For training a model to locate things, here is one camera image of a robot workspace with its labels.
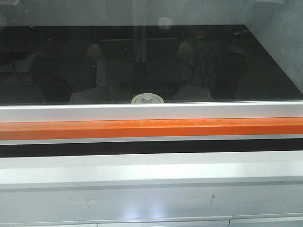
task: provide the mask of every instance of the metal edge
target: metal edge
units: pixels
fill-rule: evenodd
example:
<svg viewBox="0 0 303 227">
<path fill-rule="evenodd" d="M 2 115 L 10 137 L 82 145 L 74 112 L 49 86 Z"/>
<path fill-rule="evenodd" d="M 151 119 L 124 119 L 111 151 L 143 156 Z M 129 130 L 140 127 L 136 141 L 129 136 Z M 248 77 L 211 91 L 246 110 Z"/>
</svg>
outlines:
<svg viewBox="0 0 303 227">
<path fill-rule="evenodd" d="M 115 137 L 115 138 L 82 138 L 62 140 L 0 140 L 0 145 L 30 144 L 66 144 L 66 143 L 110 143 L 110 142 L 143 142 L 143 141 L 195 141 L 195 140 L 266 140 L 266 139 L 300 139 L 303 134 L 279 135 L 227 135 L 227 136 L 156 136 L 156 137 Z"/>
<path fill-rule="evenodd" d="M 303 117 L 303 101 L 0 106 L 1 122 Z"/>
</svg>

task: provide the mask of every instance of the orange strip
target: orange strip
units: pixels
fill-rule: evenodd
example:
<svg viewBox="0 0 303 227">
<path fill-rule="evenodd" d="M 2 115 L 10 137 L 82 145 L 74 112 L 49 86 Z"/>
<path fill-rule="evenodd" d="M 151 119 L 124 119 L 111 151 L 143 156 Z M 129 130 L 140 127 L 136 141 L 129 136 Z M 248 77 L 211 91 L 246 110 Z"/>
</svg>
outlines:
<svg viewBox="0 0 303 227">
<path fill-rule="evenodd" d="M 0 140 L 303 134 L 303 118 L 0 122 Z"/>
</svg>

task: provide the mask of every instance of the white panel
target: white panel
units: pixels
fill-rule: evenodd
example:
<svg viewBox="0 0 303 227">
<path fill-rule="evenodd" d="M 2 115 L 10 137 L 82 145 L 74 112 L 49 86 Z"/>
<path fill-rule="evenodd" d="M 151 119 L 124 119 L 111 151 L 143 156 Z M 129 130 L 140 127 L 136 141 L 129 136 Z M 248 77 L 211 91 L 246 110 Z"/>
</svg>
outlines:
<svg viewBox="0 0 303 227">
<path fill-rule="evenodd" d="M 15 11 L 13 26 L 158 25 L 169 17 L 174 25 L 243 24 L 248 2 L 242 0 L 30 0 Z M 5 13 L 11 9 L 3 8 Z"/>
<path fill-rule="evenodd" d="M 0 159 L 0 188 L 303 179 L 303 151 Z"/>
<path fill-rule="evenodd" d="M 1 190 L 0 220 L 4 224 L 294 213 L 303 211 L 302 197 L 302 184 L 287 183 Z"/>
<path fill-rule="evenodd" d="M 0 220 L 303 212 L 303 151 L 0 159 Z"/>
<path fill-rule="evenodd" d="M 229 227 L 302 227 L 303 217 L 231 220 Z"/>
<path fill-rule="evenodd" d="M 247 27 L 303 92 L 303 1 L 252 2 Z"/>
</svg>

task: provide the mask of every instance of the scratch mark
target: scratch mark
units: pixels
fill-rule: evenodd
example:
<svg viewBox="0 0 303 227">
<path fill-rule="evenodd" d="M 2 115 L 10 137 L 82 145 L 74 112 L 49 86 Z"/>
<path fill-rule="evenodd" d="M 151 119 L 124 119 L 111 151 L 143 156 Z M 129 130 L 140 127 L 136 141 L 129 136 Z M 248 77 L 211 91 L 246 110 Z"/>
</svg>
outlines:
<svg viewBox="0 0 303 227">
<path fill-rule="evenodd" d="M 210 205 L 212 205 L 213 201 L 214 201 L 214 194 L 212 195 L 212 201 L 210 202 Z"/>
<path fill-rule="evenodd" d="M 86 199 L 86 202 L 87 202 L 87 207 L 89 208 L 89 210 L 91 211 L 91 209 L 90 209 L 90 205 L 89 205 L 89 202 L 90 202 L 90 200 L 87 198 Z"/>
</svg>

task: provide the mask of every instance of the silver metal frame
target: silver metal frame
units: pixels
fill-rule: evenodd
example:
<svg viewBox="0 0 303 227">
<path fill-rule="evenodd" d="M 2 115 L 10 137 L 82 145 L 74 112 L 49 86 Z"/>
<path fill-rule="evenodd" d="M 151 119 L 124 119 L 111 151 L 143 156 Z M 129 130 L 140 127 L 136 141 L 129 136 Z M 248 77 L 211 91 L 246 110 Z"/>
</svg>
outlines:
<svg viewBox="0 0 303 227">
<path fill-rule="evenodd" d="M 303 101 L 0 106 L 1 122 L 303 117 Z"/>
<path fill-rule="evenodd" d="M 109 143 L 109 142 L 144 142 L 144 141 L 195 141 L 195 140 L 260 140 L 260 139 L 299 139 L 303 134 L 281 135 L 240 135 L 240 136 L 155 136 L 155 137 L 114 137 L 81 138 L 58 140 L 0 140 L 0 145 L 60 144 L 60 143 Z"/>
<path fill-rule="evenodd" d="M 0 190 L 293 182 L 302 173 L 303 151 L 1 158 Z"/>
</svg>

